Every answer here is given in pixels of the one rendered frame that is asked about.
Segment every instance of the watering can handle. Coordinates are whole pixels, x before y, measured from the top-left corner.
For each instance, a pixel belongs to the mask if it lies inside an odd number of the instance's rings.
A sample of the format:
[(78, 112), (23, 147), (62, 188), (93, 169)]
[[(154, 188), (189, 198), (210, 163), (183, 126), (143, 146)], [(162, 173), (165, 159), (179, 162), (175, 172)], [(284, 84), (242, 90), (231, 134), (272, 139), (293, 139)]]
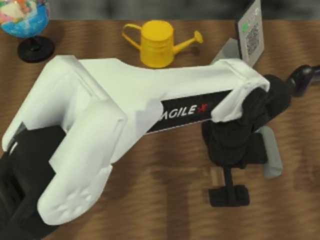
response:
[(133, 41), (130, 37), (128, 37), (127, 34), (125, 34), (125, 29), (126, 28), (133, 28), (133, 29), (138, 29), (139, 31), (141, 31), (141, 27), (132, 23), (127, 23), (126, 25), (123, 26), (122, 28), (122, 36), (129, 42), (131, 43), (134, 47), (136, 47), (138, 50), (141, 49), (140, 45), (138, 43), (136, 43), (135, 41)]

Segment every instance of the yellow watering can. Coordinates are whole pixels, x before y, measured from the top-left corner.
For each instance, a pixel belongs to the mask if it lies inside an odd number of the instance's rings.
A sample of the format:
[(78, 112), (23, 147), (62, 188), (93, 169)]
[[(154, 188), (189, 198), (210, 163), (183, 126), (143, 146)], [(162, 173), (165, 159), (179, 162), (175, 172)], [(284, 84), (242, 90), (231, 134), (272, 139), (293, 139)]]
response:
[[(126, 28), (134, 28), (141, 32), (140, 45), (125, 33)], [(194, 37), (174, 46), (174, 28), (170, 23), (162, 20), (151, 20), (142, 27), (128, 23), (122, 29), (122, 36), (140, 51), (141, 62), (150, 68), (164, 68), (170, 65), (175, 54), (190, 44), (202, 44), (203, 37), (195, 31)]]

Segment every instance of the wood grain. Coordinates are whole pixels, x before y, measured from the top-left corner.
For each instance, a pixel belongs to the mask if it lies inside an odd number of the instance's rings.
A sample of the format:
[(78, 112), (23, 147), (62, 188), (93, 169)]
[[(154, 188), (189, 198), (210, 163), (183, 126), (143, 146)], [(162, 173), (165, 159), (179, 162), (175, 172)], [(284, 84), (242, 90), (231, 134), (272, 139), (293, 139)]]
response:
[[(55, 41), (57, 55), (119, 58), (143, 67), (121, 36), (125, 23), (52, 21), (43, 35)], [(204, 37), (202, 45), (177, 55), (172, 67), (209, 64), (235, 35), (232, 21), (171, 23), (177, 43), (194, 30)], [(299, 65), (319, 64), (320, 21), (270, 20), (263, 27), (265, 52), (256, 65), (261, 74), (285, 79)], [(138, 39), (137, 32), (131, 34)], [(1, 33), (0, 42), (2, 136), (45, 63), (21, 62), (14, 37)], [(47, 240), (319, 240), (319, 93), (320, 85), (312, 85), (269, 124), (283, 159), (282, 176), (267, 180), (259, 166), (234, 171), (234, 181), (250, 191), (250, 206), (210, 207), (206, 191), (222, 184), (222, 173), (209, 161), (195, 124), (143, 137), (115, 164), (99, 202)]]

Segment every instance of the globe stand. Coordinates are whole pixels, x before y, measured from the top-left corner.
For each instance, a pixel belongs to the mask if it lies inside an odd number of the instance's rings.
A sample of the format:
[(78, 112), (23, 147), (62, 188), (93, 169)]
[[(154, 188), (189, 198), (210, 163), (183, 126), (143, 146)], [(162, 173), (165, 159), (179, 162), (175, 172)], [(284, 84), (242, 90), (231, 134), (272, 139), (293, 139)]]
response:
[(55, 44), (47, 37), (34, 36), (23, 40), (18, 46), (18, 56), (26, 63), (47, 60), (55, 51)]

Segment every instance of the globe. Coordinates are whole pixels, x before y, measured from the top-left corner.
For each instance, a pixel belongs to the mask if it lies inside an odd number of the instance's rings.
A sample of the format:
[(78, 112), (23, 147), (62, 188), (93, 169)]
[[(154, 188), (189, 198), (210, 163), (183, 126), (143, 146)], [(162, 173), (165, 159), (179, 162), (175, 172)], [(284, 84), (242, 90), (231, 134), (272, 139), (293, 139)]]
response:
[(7, 34), (25, 39), (18, 56), (25, 62), (41, 62), (54, 52), (53, 42), (38, 36), (50, 19), (48, 0), (0, 0), (0, 24)]

